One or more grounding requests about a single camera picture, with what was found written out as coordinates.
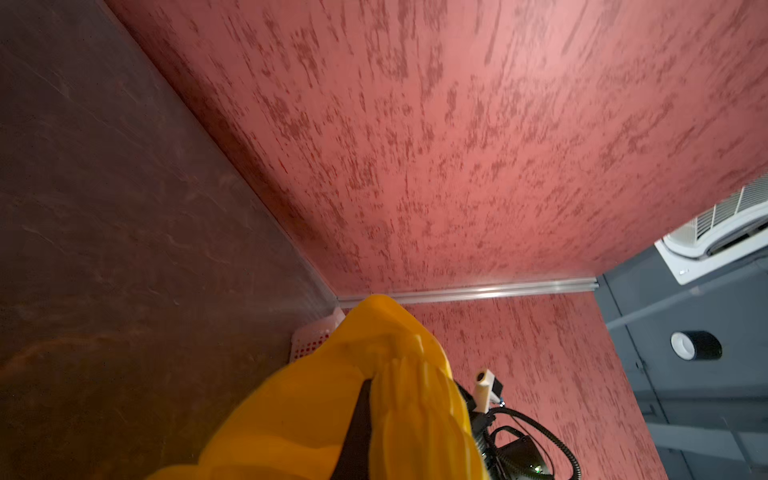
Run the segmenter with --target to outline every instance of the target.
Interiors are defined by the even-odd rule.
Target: vent grille
[[[768,174],[747,184],[735,194],[670,233],[669,236],[680,244],[693,247],[701,237],[725,220],[767,201]]]

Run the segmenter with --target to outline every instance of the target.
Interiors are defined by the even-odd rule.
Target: dark brown wall
[[[192,462],[333,297],[106,8],[0,35],[0,478]]]

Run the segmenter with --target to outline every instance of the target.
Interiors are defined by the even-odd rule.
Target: white air vent
[[[768,245],[768,174],[656,242],[680,285]]]

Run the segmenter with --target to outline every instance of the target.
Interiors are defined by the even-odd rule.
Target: red wall
[[[568,445],[584,478],[666,480],[590,293],[409,306],[440,341],[465,387],[488,367],[508,406]],[[557,478],[567,460],[545,443]]]
[[[600,273],[768,166],[765,2],[107,1],[339,295]]]

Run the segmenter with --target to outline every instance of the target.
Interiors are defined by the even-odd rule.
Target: white basket
[[[290,363],[309,355],[328,340],[333,330],[344,320],[344,312],[339,307],[330,316],[305,325],[293,332],[290,343]]]

